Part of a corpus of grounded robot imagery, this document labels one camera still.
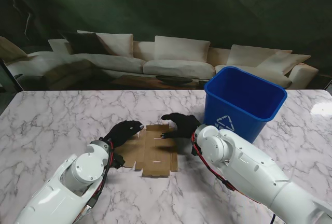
bin rim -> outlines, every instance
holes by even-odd
[[[280,101],[279,105],[276,107],[276,109],[275,109],[274,112],[272,113],[271,117],[269,117],[269,118],[267,118],[267,119],[258,118],[258,117],[256,117],[256,116],[252,115],[251,113],[249,113],[249,112],[247,112],[247,111],[245,111],[245,110],[243,110],[243,109],[241,109],[241,108],[239,108],[239,107],[233,105],[232,103],[227,102],[227,101],[223,100],[222,98],[220,98],[220,97],[218,97],[218,96],[215,96],[214,94],[212,94],[212,93],[208,90],[208,86],[209,86],[209,84],[210,84],[215,78],[217,78],[218,74],[221,73],[221,72],[224,71],[224,70],[227,70],[227,69],[237,69],[237,70],[240,70],[240,71],[242,71],[242,72],[244,72],[244,73],[246,73],[246,74],[249,74],[249,75],[251,75],[251,76],[256,77],[256,78],[259,79],[259,80],[265,81],[265,82],[267,82],[268,84],[271,84],[272,86],[278,87],[278,88],[280,88],[280,89],[284,92],[284,97],[282,98],[282,100]],[[277,85],[277,84],[274,84],[274,83],[272,83],[272,82],[269,82],[268,80],[265,80],[265,79],[263,79],[263,78],[260,78],[260,77],[258,77],[258,76],[256,76],[256,75],[250,74],[250,73],[248,73],[248,72],[246,72],[246,71],[244,71],[244,70],[242,70],[242,69],[239,69],[239,68],[237,68],[237,67],[234,67],[234,66],[227,66],[227,67],[222,68],[222,70],[220,70],[220,71],[219,71],[214,77],[212,77],[212,78],[211,78],[211,79],[210,79],[210,80],[204,85],[204,90],[205,90],[205,92],[206,92],[209,96],[212,96],[213,98],[218,99],[218,100],[224,102],[225,104],[230,105],[230,106],[234,107],[235,109],[241,111],[242,113],[245,113],[245,114],[249,115],[250,117],[252,117],[252,118],[254,118],[254,119],[258,120],[258,121],[261,121],[261,122],[268,122],[268,121],[271,121],[271,120],[276,116],[277,112],[279,111],[279,109],[281,108],[282,104],[284,104],[284,102],[285,102],[285,100],[286,100],[286,98],[287,98],[287,92],[286,92],[286,90],[285,90],[284,88],[282,88],[281,86],[279,86],[279,85]]]

cable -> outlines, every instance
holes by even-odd
[[[270,224],[274,223],[274,219],[275,219],[275,214],[273,214],[273,217],[272,217],[272,220],[271,220]]]
[[[216,173],[213,169],[211,169],[211,167],[209,166],[209,164],[207,163],[207,161],[205,160],[205,158],[202,156],[201,152],[199,151],[197,144],[195,143],[195,133],[192,134],[191,136],[191,143],[193,148],[195,149],[197,155],[199,156],[199,158],[202,160],[202,162],[205,164],[206,168],[212,172],[213,175],[215,175],[217,177],[217,179],[219,179],[220,181],[222,181],[223,184],[225,184],[225,186],[233,191],[237,191],[237,189],[226,179],[224,179],[222,176],[220,176],[218,173]]]
[[[102,190],[103,190],[103,188],[105,186],[105,183],[106,183],[106,178],[107,178],[107,174],[108,174],[109,168],[110,168],[110,166],[112,165],[112,162],[113,162],[113,157],[114,157],[114,154],[113,154],[113,143],[111,141],[108,142],[108,143],[109,144],[108,144],[107,165],[106,165],[106,169],[105,169],[105,174],[104,174],[103,180],[102,180],[100,186],[98,187],[97,191],[95,192],[95,195],[96,195],[97,198],[102,193]]]

blue plastic bin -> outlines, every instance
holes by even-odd
[[[204,87],[204,123],[253,143],[287,98],[286,90],[236,67],[224,67]]]

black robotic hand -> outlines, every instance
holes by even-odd
[[[161,134],[162,138],[185,137],[191,138],[194,131],[201,125],[194,115],[184,115],[179,113],[166,114],[161,117],[162,120],[172,120],[177,130]]]
[[[113,126],[103,140],[111,140],[113,147],[116,148],[123,145],[131,136],[143,129],[143,127],[139,121],[123,121]]]

cardboard sheet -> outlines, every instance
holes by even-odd
[[[115,149],[126,161],[125,167],[142,170],[142,176],[165,177],[177,171],[177,149],[172,138],[161,139],[163,132],[171,131],[168,124],[147,125],[139,135]]]

